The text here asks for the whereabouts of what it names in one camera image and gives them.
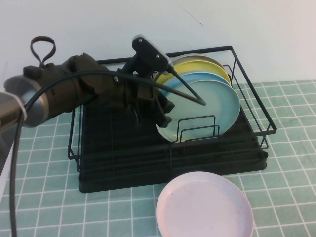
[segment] black dish rack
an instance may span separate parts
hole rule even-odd
[[[72,113],[68,157],[77,163],[81,192],[165,183],[191,171],[225,175],[266,168],[266,136],[276,133],[277,128],[233,48],[225,46],[167,55],[176,57],[188,53],[218,52],[230,52],[233,67],[224,67],[242,101],[234,125],[219,136],[220,127],[216,125],[215,116],[210,115],[207,116],[210,126],[199,129],[212,129],[212,136],[182,141],[185,131],[178,129],[180,141],[171,143],[161,137],[152,121],[143,120],[141,125],[136,125],[135,120],[125,112],[80,107],[79,112],[74,110]],[[98,62],[110,65],[125,63],[129,59]],[[243,76],[245,83],[237,81],[238,73]],[[79,119],[79,123],[75,123],[75,118]],[[74,134],[74,124],[79,126],[78,134]],[[75,154],[72,142],[76,137],[78,144]]]

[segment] green tile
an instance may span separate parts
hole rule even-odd
[[[133,201],[133,217],[150,217],[154,215],[154,200]]]
[[[306,100],[302,95],[294,95],[294,96],[288,96],[287,97],[290,105],[305,105]]]
[[[308,180],[306,178],[305,173],[302,170],[299,171],[290,171],[284,173],[286,180],[289,186],[301,186],[301,185],[308,185]]]
[[[72,113],[63,113],[58,116],[58,124],[71,123]]]
[[[107,232],[107,223],[88,223],[84,226],[85,237],[105,236]]]
[[[67,206],[63,208],[62,224],[82,223],[84,206]]]
[[[51,162],[49,163],[47,175],[48,176],[63,175],[63,174],[67,174],[67,171],[68,171],[67,161]]]
[[[309,127],[306,129],[306,133],[309,139],[316,139],[316,127]]]
[[[301,127],[301,123],[298,118],[280,118],[280,122],[283,127]]]
[[[36,137],[52,137],[55,132],[55,125],[39,126]]]
[[[282,173],[262,174],[262,176],[268,189],[284,188],[287,186]]]
[[[43,125],[53,125],[57,123],[57,117],[51,118],[50,120],[43,123]]]
[[[59,237],[82,236],[83,225],[61,226]]]
[[[26,172],[26,164],[16,166],[16,178],[24,178]]]
[[[252,212],[257,227],[278,225],[272,208],[254,209]]]
[[[22,132],[21,132],[21,138],[33,138],[35,137],[35,132],[36,128],[28,128],[28,127],[23,127]]]
[[[32,151],[30,163],[47,162],[49,160],[49,150]]]
[[[284,237],[308,237],[304,225],[282,226]]]
[[[80,205],[85,203],[85,196],[79,190],[67,190],[65,193],[64,205]]]
[[[283,92],[280,86],[265,87],[265,90],[269,97],[283,95]]]
[[[275,81],[273,81],[273,82],[263,82],[262,85],[263,86],[273,86],[273,85],[279,85],[279,83],[275,82]]]
[[[35,232],[35,229],[22,229],[22,230],[18,230],[18,236],[33,237],[34,232]]]
[[[37,228],[35,237],[56,237],[58,236],[58,227]]]
[[[19,143],[19,150],[31,150],[34,139],[21,139]]]
[[[271,206],[267,191],[246,192],[246,196],[252,208]]]
[[[266,173],[266,172],[278,172],[278,171],[280,171],[280,167],[277,163],[277,159],[276,158],[269,158],[267,160],[267,168],[265,168],[261,172]]]
[[[130,200],[131,192],[130,188],[127,189],[115,189],[110,191],[110,201]]]
[[[41,207],[61,206],[63,199],[64,191],[44,193]]]
[[[282,89],[286,95],[299,95],[299,94],[301,94],[299,88],[296,85],[283,86]]]
[[[291,107],[278,107],[278,108],[275,108],[275,111],[279,118],[295,116]]]
[[[293,142],[292,146],[296,152],[297,155],[304,155],[309,153],[314,153],[314,149],[310,142]]]
[[[297,157],[278,158],[278,162],[283,171],[297,170],[302,168]]]
[[[293,106],[292,108],[296,116],[313,115],[313,112],[308,105]]]
[[[17,228],[35,227],[38,216],[37,210],[17,211]]]
[[[145,218],[133,220],[134,237],[147,237],[156,235],[156,219]]]
[[[86,206],[85,221],[106,221],[108,219],[108,204],[91,204]]]
[[[109,236],[111,237],[131,237],[132,222],[127,221],[111,221],[109,223]]]
[[[316,184],[316,171],[315,170],[306,170],[306,174],[311,184]]]
[[[316,95],[304,95],[305,99],[307,100],[307,103],[309,104],[316,104]]]
[[[20,193],[21,188],[22,188],[22,183],[23,183],[23,180],[21,179],[15,180],[15,193],[16,194]],[[3,195],[8,195],[8,194],[9,194],[9,180],[6,182],[6,185],[3,191]]]
[[[67,189],[77,189],[79,186],[79,180],[77,174],[68,175]]]
[[[288,142],[288,139],[285,134],[285,129],[279,129],[275,134],[269,135],[269,139],[271,143],[274,142]]]
[[[47,177],[45,183],[45,191],[64,190],[66,184],[66,176]]]
[[[57,125],[56,135],[69,135],[70,134],[70,124]]]
[[[232,177],[228,177],[225,176],[226,179],[228,179],[229,181],[231,181],[233,184],[235,184],[239,189],[242,190],[242,185],[241,185],[241,181],[240,178],[238,176],[232,176]]]
[[[277,157],[294,155],[294,151],[290,143],[275,143],[271,144]]]
[[[260,237],[283,237],[280,227],[258,229]]]
[[[306,133],[301,128],[288,128],[286,129],[286,134],[290,141],[302,141],[307,140]]]
[[[40,205],[41,194],[24,194],[21,195],[17,209],[38,208]]]
[[[271,101],[272,106],[274,106],[274,107],[289,106],[289,103],[288,103],[285,96],[271,97],[270,101]]]
[[[44,164],[29,164],[28,171],[26,173],[27,178],[42,177],[46,175],[47,163]]]
[[[311,236],[316,236],[316,223],[306,224],[306,227]]]
[[[302,217],[305,222],[316,221],[316,204],[299,205]]]
[[[53,149],[50,161],[69,160],[67,156],[68,148]]]
[[[110,220],[131,218],[130,201],[110,202],[109,214]]]
[[[308,83],[308,84],[312,84],[313,81],[312,80],[297,80],[295,81],[297,84],[303,84],[303,83]]]
[[[155,197],[158,198],[161,191],[164,189],[164,187],[166,186],[167,184],[155,184],[154,185],[154,191],[155,191]]]
[[[69,174],[78,174],[76,162],[74,160],[70,160],[69,162],[70,162],[70,164],[69,164],[68,173]]]
[[[9,212],[0,212],[0,229],[11,229]]]
[[[316,155],[299,156],[300,162],[305,169],[316,168]]]
[[[299,120],[303,126],[315,126],[316,125],[315,116],[303,116],[303,117],[299,117]]]
[[[108,201],[109,191],[89,193],[87,203],[106,202]]]
[[[311,187],[292,188],[292,193],[297,203],[316,201],[316,196]]]
[[[312,111],[314,112],[314,114],[316,114],[316,105],[310,105]]]
[[[274,206],[294,204],[294,200],[289,188],[272,189],[269,190],[269,194]]]
[[[267,97],[267,94],[266,94],[264,88],[256,88],[256,92],[260,98]]]
[[[9,196],[3,196],[0,201],[0,211],[8,211],[9,210]]]
[[[153,186],[146,185],[132,188],[133,199],[153,198]]]
[[[33,149],[48,149],[51,148],[53,137],[35,138]]]
[[[54,139],[53,148],[67,147],[69,143],[69,136],[57,136]]]
[[[17,164],[27,164],[29,162],[31,152],[21,152],[18,151]]]
[[[280,81],[280,85],[295,85],[295,81]]]
[[[241,181],[245,190],[264,189],[262,177],[258,175],[241,176]]]
[[[281,225],[302,222],[296,206],[276,207],[276,214]]]
[[[59,225],[60,213],[61,213],[61,207],[41,209],[39,211],[39,226]]]
[[[44,186],[44,178],[26,179],[24,181],[23,193],[41,192]]]

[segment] black cable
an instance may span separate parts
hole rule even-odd
[[[172,66],[169,66],[168,72],[172,73],[179,81],[202,103],[200,105],[206,105],[206,102],[179,76]]]
[[[29,110],[31,109],[32,105],[48,90],[50,90],[52,87],[56,86],[59,83],[62,83],[68,79],[71,78],[77,78],[80,76],[87,76],[87,75],[108,75],[108,76],[117,76],[119,78],[122,79],[127,79],[127,80],[131,80],[134,82],[138,82],[138,83],[143,83],[143,84],[147,84],[149,86],[152,87],[158,87],[160,89],[169,91],[173,94],[179,95],[183,98],[186,98],[188,100],[191,100],[193,102],[196,102],[200,105],[205,105],[205,101],[203,101],[199,95],[197,95],[194,90],[192,90],[190,87],[188,87],[188,85],[183,81],[183,79],[175,72],[175,76],[178,76],[178,79],[183,83],[184,85],[187,86],[187,88],[189,89],[190,92],[192,92],[192,94],[194,96],[196,96],[196,98],[187,95],[181,91],[175,90],[173,88],[170,88],[168,86],[162,85],[162,84],[158,84],[156,82],[153,82],[151,80],[147,80],[147,79],[143,79],[140,77],[136,77],[133,75],[129,75],[129,74],[125,74],[125,73],[120,73],[120,72],[115,72],[115,71],[96,71],[96,70],[92,70],[92,71],[83,71],[83,72],[78,72],[78,73],[71,73],[68,74],[56,81],[54,81],[53,83],[51,83],[50,85],[48,85],[45,88],[42,88],[41,90],[39,90],[37,93],[35,93],[35,95],[33,95],[33,97],[28,101],[28,103],[25,105],[25,110],[26,113],[29,112]],[[16,228],[16,216],[15,216],[15,175],[16,175],[16,163],[17,163],[17,153],[18,153],[18,148],[19,148],[19,142],[20,142],[20,136],[21,136],[21,130],[22,130],[22,125],[23,125],[23,121],[24,121],[24,115],[23,113],[20,114],[19,118],[18,118],[18,123],[17,123],[17,130],[15,133],[15,137],[14,137],[14,144],[13,144],[13,151],[12,151],[12,161],[11,161],[11,169],[10,169],[10,194],[9,194],[9,209],[10,209],[10,221],[11,221],[11,230],[12,230],[12,237],[17,237],[17,228]]]
[[[18,118],[17,128],[14,135],[14,143],[12,149],[12,159],[11,159],[11,168],[10,168],[10,220],[11,220],[11,230],[12,237],[17,237],[17,228],[16,228],[16,217],[15,217],[15,174],[16,174],[16,162],[17,162],[17,153],[20,143],[21,130],[24,120],[24,114],[21,111],[21,114]]]

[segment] plate rim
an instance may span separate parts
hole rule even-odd
[[[192,84],[192,83],[196,83],[196,82],[200,82],[200,81],[208,81],[208,82],[213,82],[213,83],[220,83],[220,84],[225,85],[225,86],[227,86],[228,88],[230,88],[231,91],[234,92],[234,93],[232,93],[232,94],[234,94],[234,96],[236,96],[236,98],[238,98],[237,100],[234,100],[234,101],[238,101],[238,108],[239,108],[238,111],[240,111],[240,107],[241,107],[240,98],[239,98],[238,94],[236,93],[236,91],[235,91],[231,86],[228,86],[227,84],[225,84],[225,83],[223,83],[223,82],[216,81],[216,80],[212,80],[212,79],[197,79],[196,81],[192,81],[192,82],[190,82],[190,83],[188,83],[188,84]],[[157,124],[156,124],[156,129],[157,129],[158,133],[159,133],[164,139],[166,139],[166,140],[169,141],[169,142],[175,143],[175,141],[173,141],[166,133],[163,133],[164,130],[162,130],[162,128],[160,128]]]
[[[237,187],[237,185],[235,185],[232,181],[226,179],[225,177],[221,176],[221,175],[217,175],[217,174],[214,174],[214,173],[211,173],[211,172],[205,172],[205,171],[193,171],[193,172],[188,172],[188,173],[185,173],[185,174],[182,174],[182,175],[179,175],[177,177],[175,177],[174,179],[172,179],[161,191],[159,197],[158,197],[158,200],[157,200],[157,205],[156,205],[156,220],[157,220],[157,225],[158,225],[158,228],[159,228],[159,231],[161,232],[161,235],[164,236],[163,234],[163,231],[161,230],[161,224],[163,223],[162,221],[162,217],[159,217],[160,213],[161,213],[161,209],[163,207],[163,203],[162,202],[162,198],[163,196],[162,195],[165,195],[166,192],[168,192],[168,189],[169,187],[171,187],[175,182],[179,182],[179,180],[183,179],[184,177],[186,178],[186,176],[193,176],[193,177],[199,177],[199,176],[209,176],[210,179],[213,179],[213,178],[216,178],[216,179],[219,179],[219,180],[223,180],[223,182],[229,186],[231,189],[235,190],[241,197],[242,199],[244,199],[246,205],[247,205],[247,210],[248,212],[250,213],[250,217],[249,219],[251,220],[251,231],[250,231],[250,235],[248,237],[251,237],[252,234],[253,234],[253,224],[254,224],[254,217],[253,217],[253,212],[252,212],[252,209],[251,209],[251,205],[250,205],[250,202],[248,200],[248,198],[243,194],[243,192],[240,190],[240,188]]]
[[[175,68],[175,67],[177,67],[177,66],[181,66],[181,65],[183,65],[183,64],[192,63],[192,62],[203,62],[203,63],[207,63],[207,64],[211,64],[211,65],[215,66],[216,68],[220,69],[220,71],[222,71],[222,72],[225,73],[225,77],[223,77],[223,78],[224,78],[225,80],[227,80],[229,84],[231,84],[231,79],[229,78],[228,73],[227,73],[222,67],[220,67],[220,66],[218,66],[217,64],[212,63],[212,62],[210,62],[210,61],[201,60],[201,59],[200,59],[200,60],[198,60],[198,59],[197,59],[197,60],[190,60],[190,61],[185,61],[185,62],[178,63],[178,64],[174,65],[173,67]],[[156,83],[165,84],[168,80],[171,79],[171,78],[169,78],[169,79],[166,80],[165,82],[161,83],[161,82],[158,81],[161,75],[162,75],[162,74],[160,74],[159,76],[156,75],[156,76],[154,77],[154,81],[155,81]]]
[[[223,78],[222,76],[220,76],[220,75],[217,75],[216,73],[211,73],[211,72],[208,72],[208,71],[188,71],[188,72],[185,72],[185,73],[182,73],[182,74],[180,74],[180,76],[186,76],[186,75],[190,75],[190,74],[193,74],[193,73],[206,73],[206,74],[211,74],[211,75],[214,75],[214,76],[217,76],[217,77],[220,77],[221,79],[223,79],[224,81],[219,81],[219,82],[222,82],[222,83],[224,83],[224,84],[227,84],[227,85],[229,85],[230,87],[232,87],[232,85],[231,84],[229,84],[229,82],[225,79],[225,78]],[[178,82],[179,83],[177,83],[176,84],[176,86],[169,86],[169,85],[167,85],[168,83],[171,83],[171,80],[176,80],[177,78],[176,78],[176,76],[173,76],[172,78],[170,78],[168,81],[166,81],[165,83],[164,83],[164,85],[166,85],[166,86],[168,86],[168,87],[171,87],[171,88],[177,88],[179,85],[181,85],[182,83],[178,80]],[[206,80],[207,78],[204,78],[204,79],[201,79],[201,78],[196,78],[196,79],[192,79],[189,83],[191,83],[191,82],[193,82],[193,81],[195,81],[195,80]]]

